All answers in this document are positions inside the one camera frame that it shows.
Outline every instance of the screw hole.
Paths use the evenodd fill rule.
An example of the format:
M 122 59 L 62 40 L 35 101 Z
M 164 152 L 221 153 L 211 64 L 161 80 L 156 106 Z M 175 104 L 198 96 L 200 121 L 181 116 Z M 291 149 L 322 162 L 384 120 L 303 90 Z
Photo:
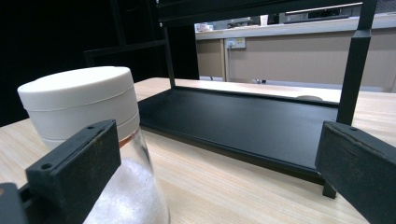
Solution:
M 44 164 L 44 165 L 41 166 L 41 169 L 42 169 L 42 170 L 47 170 L 47 169 L 49 169 L 49 168 L 51 168 L 51 167 L 52 167 L 52 165 L 51 165 L 50 163 L 46 163 L 46 164 Z

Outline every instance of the glass jar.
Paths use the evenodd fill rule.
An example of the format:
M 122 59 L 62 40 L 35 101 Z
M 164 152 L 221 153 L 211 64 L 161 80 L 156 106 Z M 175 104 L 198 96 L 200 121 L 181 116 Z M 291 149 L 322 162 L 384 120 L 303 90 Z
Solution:
M 120 154 L 121 166 L 84 223 L 170 223 L 140 128 L 120 141 Z

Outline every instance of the dark background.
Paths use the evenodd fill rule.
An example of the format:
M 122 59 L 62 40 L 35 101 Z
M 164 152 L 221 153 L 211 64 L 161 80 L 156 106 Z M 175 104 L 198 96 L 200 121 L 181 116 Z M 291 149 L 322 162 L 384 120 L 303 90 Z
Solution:
M 120 43 L 112 0 L 0 0 L 0 126 L 28 118 L 17 88 L 39 77 L 87 67 L 83 52 Z M 127 45 L 163 39 L 155 1 L 116 0 Z M 192 26 L 169 29 L 175 76 L 198 79 Z M 164 47 L 93 58 L 131 69 L 134 82 L 168 77 Z

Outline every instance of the electrical outlet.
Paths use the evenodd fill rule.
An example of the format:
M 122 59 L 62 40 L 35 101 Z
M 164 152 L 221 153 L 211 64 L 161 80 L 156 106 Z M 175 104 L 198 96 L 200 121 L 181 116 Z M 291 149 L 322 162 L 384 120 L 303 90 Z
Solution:
M 244 37 L 225 39 L 227 49 L 245 49 L 247 47 Z

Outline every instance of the white lid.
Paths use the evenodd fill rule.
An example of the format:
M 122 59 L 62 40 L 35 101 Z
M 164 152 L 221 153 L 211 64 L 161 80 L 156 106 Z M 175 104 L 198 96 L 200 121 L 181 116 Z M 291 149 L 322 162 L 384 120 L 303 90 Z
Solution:
M 93 67 L 41 77 L 20 86 L 18 94 L 26 110 L 50 111 L 103 101 L 133 85 L 127 67 Z
M 50 146 L 82 128 L 115 119 L 119 140 L 139 126 L 134 81 L 129 68 L 93 67 L 39 78 L 18 88 L 24 108 Z

